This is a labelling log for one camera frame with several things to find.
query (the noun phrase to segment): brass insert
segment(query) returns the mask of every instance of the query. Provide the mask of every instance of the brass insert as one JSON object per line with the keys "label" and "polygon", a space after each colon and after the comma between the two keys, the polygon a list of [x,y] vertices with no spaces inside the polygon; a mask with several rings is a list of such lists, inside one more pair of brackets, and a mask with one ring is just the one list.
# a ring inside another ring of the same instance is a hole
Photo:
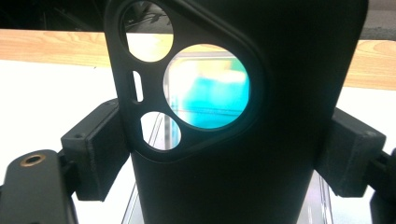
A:
{"label": "brass insert", "polygon": [[21,166],[23,166],[23,167],[34,166],[34,165],[42,162],[44,159],[46,159],[45,155],[35,154],[35,155],[29,156],[29,157],[26,157],[25,159],[23,159],[23,161],[21,161]]}

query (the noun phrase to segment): cylindrical black body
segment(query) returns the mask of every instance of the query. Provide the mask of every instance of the cylindrical black body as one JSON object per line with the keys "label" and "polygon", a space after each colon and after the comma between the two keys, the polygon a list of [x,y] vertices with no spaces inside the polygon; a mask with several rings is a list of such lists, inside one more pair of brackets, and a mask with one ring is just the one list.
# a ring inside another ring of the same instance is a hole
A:
{"label": "cylindrical black body", "polygon": [[[367,1],[153,0],[175,33],[169,54],[156,63],[125,48],[120,18],[134,2],[110,1],[105,32],[145,223],[295,223]],[[229,50],[250,79],[245,111],[214,130],[192,128],[163,97],[169,62],[203,43]],[[145,93],[138,104],[132,71]],[[178,124],[175,149],[160,152],[143,141],[140,118],[153,110]]]}

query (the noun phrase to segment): wooden surface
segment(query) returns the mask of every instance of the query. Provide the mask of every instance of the wooden surface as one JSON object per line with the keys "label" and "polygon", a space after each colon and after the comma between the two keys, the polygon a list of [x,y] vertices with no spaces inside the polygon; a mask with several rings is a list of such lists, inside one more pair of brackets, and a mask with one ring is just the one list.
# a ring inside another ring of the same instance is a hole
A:
{"label": "wooden surface", "polygon": [[[110,66],[103,33],[0,30],[0,60]],[[396,90],[396,42],[361,40],[345,86]]]}

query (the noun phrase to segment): white surface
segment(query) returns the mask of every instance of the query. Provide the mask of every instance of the white surface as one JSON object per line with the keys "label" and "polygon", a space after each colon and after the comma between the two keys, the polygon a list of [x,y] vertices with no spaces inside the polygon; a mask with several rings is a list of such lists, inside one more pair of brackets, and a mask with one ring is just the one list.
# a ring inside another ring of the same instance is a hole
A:
{"label": "white surface", "polygon": [[[0,184],[10,162],[39,149],[59,151],[67,131],[116,97],[110,68],[0,61]],[[128,160],[104,203],[74,196],[79,223],[121,223],[133,185]]]}
{"label": "white surface", "polygon": [[[0,61],[0,184],[10,162],[39,149],[59,151],[68,130],[116,97],[110,68]],[[386,134],[387,152],[396,147],[396,91],[344,88],[338,107]],[[75,198],[79,223],[121,223],[133,184],[127,161],[104,203]],[[334,223],[371,223],[371,194],[332,196]]]}

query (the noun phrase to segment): small round opening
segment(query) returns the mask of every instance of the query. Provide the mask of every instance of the small round opening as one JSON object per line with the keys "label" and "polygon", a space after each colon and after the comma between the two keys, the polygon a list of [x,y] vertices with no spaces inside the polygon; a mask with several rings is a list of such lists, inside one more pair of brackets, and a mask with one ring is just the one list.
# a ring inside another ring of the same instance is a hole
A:
{"label": "small round opening", "polygon": [[114,105],[116,102],[105,102],[105,105]]}
{"label": "small round opening", "polygon": [[131,4],[123,24],[129,51],[143,62],[157,62],[172,48],[172,23],[162,8],[149,1]]}
{"label": "small round opening", "polygon": [[85,137],[85,133],[77,133],[75,135],[75,138],[83,138],[83,137]]}
{"label": "small round opening", "polygon": [[180,143],[181,132],[177,123],[161,112],[149,112],[141,119],[143,139],[159,150],[173,149]]}
{"label": "small round opening", "polygon": [[183,49],[168,65],[163,90],[172,110],[203,129],[236,120],[249,98],[248,73],[230,51],[214,45]]}
{"label": "small round opening", "polygon": [[34,162],[39,161],[40,159],[41,159],[40,156],[33,156],[32,158],[27,159],[26,163],[34,163]]}

